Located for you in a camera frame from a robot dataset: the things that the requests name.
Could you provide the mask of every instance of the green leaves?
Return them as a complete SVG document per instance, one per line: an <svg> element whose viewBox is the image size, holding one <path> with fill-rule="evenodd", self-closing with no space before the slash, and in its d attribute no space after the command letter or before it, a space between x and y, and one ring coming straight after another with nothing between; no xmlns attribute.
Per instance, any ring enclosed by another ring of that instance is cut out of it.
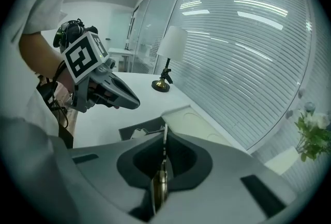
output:
<svg viewBox="0 0 331 224"><path fill-rule="evenodd" d="M299 117L298 122L295 122L296 127L301 131L307 130L304 118L305 117L302 115L301 117Z"/></svg>
<svg viewBox="0 0 331 224"><path fill-rule="evenodd" d="M306 158L307 158L307 155L306 155L306 153L301 153L301 160L303 161L303 162L305 162L306 161Z"/></svg>
<svg viewBox="0 0 331 224"><path fill-rule="evenodd" d="M318 154L331 154L331 132L319 128L316 124L310 122L311 116L304 116L298 118L298 122L294 124L301 134L300 141L296 149L301 153L301 161L305 162L307 157L316 160Z"/></svg>

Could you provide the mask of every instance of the white lampshade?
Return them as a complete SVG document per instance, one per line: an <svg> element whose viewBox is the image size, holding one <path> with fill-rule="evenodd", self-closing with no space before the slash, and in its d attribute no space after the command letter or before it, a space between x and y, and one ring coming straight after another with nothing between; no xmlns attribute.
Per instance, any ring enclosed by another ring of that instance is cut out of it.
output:
<svg viewBox="0 0 331 224"><path fill-rule="evenodd" d="M186 40L187 32L184 29L177 26L170 26L161 41L157 54L174 61L182 61Z"/></svg>

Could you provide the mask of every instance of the brass lamp base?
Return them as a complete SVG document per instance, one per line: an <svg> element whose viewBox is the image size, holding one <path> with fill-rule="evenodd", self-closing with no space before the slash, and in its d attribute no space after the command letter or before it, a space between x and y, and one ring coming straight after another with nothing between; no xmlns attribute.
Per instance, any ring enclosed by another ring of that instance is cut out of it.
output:
<svg viewBox="0 0 331 224"><path fill-rule="evenodd" d="M162 92L162 93L166 93L169 91L170 89L170 85L168 85L163 78L161 78L160 80L157 81L153 81L152 82L152 87L153 89Z"/></svg>

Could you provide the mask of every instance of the person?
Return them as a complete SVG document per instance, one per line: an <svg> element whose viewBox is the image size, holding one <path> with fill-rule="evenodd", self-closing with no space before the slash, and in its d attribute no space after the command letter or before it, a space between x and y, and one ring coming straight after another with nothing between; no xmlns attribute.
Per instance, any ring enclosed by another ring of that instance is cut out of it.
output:
<svg viewBox="0 0 331 224"><path fill-rule="evenodd" d="M72 147L72 136L47 108L36 90L39 73L52 79L63 61L41 35L57 28L63 0L16 0L0 33L0 114L22 118L49 136L60 136ZM74 82L65 69L57 79L72 92Z"/></svg>

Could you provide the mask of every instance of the hand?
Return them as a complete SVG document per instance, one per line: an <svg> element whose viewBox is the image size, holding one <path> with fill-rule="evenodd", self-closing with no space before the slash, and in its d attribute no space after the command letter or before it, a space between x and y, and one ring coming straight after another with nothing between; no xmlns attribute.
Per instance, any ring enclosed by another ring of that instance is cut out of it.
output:
<svg viewBox="0 0 331 224"><path fill-rule="evenodd" d="M89 82L89 85L88 85L88 89L90 90L95 90L96 88L97 88L97 86L98 86L98 84L97 83L95 83L94 81L90 81ZM105 97L108 97L108 98L111 98L112 97L112 93L110 93L109 91L105 91L105 93L104 93L104 96Z"/></svg>
<svg viewBox="0 0 331 224"><path fill-rule="evenodd" d="M69 93L72 93L74 91L74 82L68 68L63 70L63 72L58 76L57 81L60 82L68 90ZM90 81L88 88L93 91L97 88L97 86L97 83L95 83L94 81ZM105 91L104 96L111 98L112 94L108 91Z"/></svg>

